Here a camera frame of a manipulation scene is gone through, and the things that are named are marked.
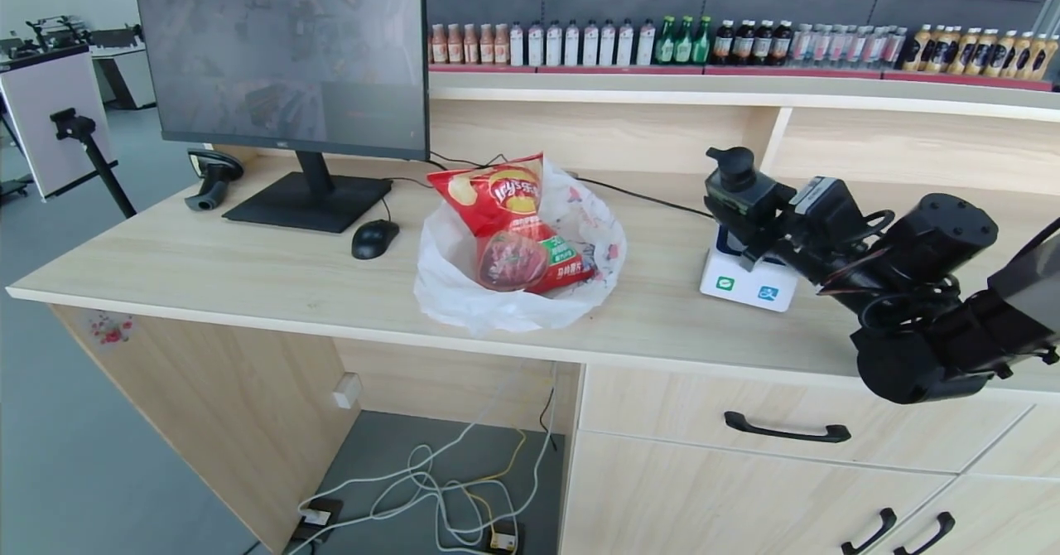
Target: wooden cabinet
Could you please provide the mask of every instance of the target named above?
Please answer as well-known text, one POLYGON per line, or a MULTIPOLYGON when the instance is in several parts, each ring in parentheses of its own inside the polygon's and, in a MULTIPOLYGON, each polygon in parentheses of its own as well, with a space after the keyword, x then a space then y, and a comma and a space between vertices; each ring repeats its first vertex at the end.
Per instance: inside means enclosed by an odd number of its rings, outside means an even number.
POLYGON ((562 555, 840 555, 951 479, 580 431, 562 555))
POLYGON ((938 536, 938 516, 948 513, 953 530, 924 555, 1054 555, 1060 553, 1058 512, 1058 481, 962 476, 871 554, 890 555, 898 548, 915 553, 938 536))
POLYGON ((988 396, 903 407, 867 390, 590 365, 581 427, 702 446, 959 472, 1028 408, 988 396), (726 412, 761 429, 808 437, 824 435, 828 426, 843 426, 850 438, 822 443, 738 431, 726 424, 726 412))

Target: white board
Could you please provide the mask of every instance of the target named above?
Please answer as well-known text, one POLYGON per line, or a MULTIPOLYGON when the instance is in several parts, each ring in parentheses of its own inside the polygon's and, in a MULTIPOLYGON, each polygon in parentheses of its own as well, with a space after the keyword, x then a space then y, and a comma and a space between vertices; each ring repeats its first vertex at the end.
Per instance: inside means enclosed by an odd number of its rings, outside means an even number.
POLYGON ((75 139, 60 141, 55 138, 51 114, 72 107, 78 115, 94 120, 92 139, 106 162, 114 159, 88 48, 72 54, 64 55, 64 51, 56 54, 60 57, 29 66, 17 66, 18 60, 0 65, 0 70, 12 67, 12 70, 0 72, 0 93, 7 104, 8 118, 22 143, 41 199, 95 173, 81 143, 75 139))

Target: cabinet door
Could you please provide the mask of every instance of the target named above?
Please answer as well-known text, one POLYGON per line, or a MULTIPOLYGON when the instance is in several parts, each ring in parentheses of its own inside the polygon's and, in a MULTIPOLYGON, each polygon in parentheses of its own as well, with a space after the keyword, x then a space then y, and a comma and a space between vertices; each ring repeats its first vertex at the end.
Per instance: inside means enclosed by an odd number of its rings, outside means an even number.
POLYGON ((580 431, 562 555, 840 555, 951 477, 580 431))
POLYGON ((939 515, 950 514, 953 530, 924 555, 1055 555, 1060 553, 1060 482, 1010 477, 959 477, 872 555, 898 548, 916 553, 941 533, 939 515))

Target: black computer mouse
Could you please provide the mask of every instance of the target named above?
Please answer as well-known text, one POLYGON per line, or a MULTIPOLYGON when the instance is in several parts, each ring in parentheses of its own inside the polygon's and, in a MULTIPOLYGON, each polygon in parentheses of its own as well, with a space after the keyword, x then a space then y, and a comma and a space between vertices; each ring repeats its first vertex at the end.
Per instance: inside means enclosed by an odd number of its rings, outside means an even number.
POLYGON ((387 219, 375 219, 374 222, 367 222, 357 228, 353 233, 353 245, 350 252, 355 259, 375 259, 379 254, 386 253, 390 243, 401 227, 387 219))

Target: gray floor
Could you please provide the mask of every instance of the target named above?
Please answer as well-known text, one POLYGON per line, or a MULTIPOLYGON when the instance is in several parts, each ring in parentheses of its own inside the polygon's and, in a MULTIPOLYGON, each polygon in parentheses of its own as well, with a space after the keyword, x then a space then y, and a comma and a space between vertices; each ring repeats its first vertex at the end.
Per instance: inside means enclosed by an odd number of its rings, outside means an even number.
MULTIPOLYGON (((193 184, 183 154, 187 145, 159 139, 155 110, 109 112, 108 120, 120 162, 117 177, 137 209, 193 184)), ((0 178, 28 171, 21 155, 4 139, 0 178)), ((121 213, 98 180, 48 203, 34 196, 5 200, 0 208, 0 286, 120 220, 121 213)), ((254 542, 95 369, 48 307, 14 301, 3 291, 0 329, 0 552, 241 555, 254 542)), ((364 415, 324 486, 331 486, 333 477, 404 467, 413 445, 445 443, 458 430, 450 424, 407 416, 364 415), (368 443, 372 450, 354 449, 368 443)), ((542 438, 543 434, 531 435, 511 477, 517 501, 528 495, 530 454, 536 454, 542 438)), ((484 460, 479 469, 470 469, 469 458, 454 453, 452 460, 440 458, 436 470, 442 479, 498 471, 507 465, 515 441, 512 430, 473 431, 461 452, 484 460)), ((543 487, 520 519, 529 533, 526 555, 554 552, 560 460, 551 450, 546 453, 543 487)), ((382 488, 371 491, 371 499, 364 486, 348 494, 351 501, 344 514, 367 512, 375 490, 382 488)), ((484 495, 499 511, 499 496, 484 495)), ((338 531, 318 555, 435 553, 432 513, 431 505, 421 504, 391 521, 338 531)), ((253 551, 264 553, 263 548, 253 551)))

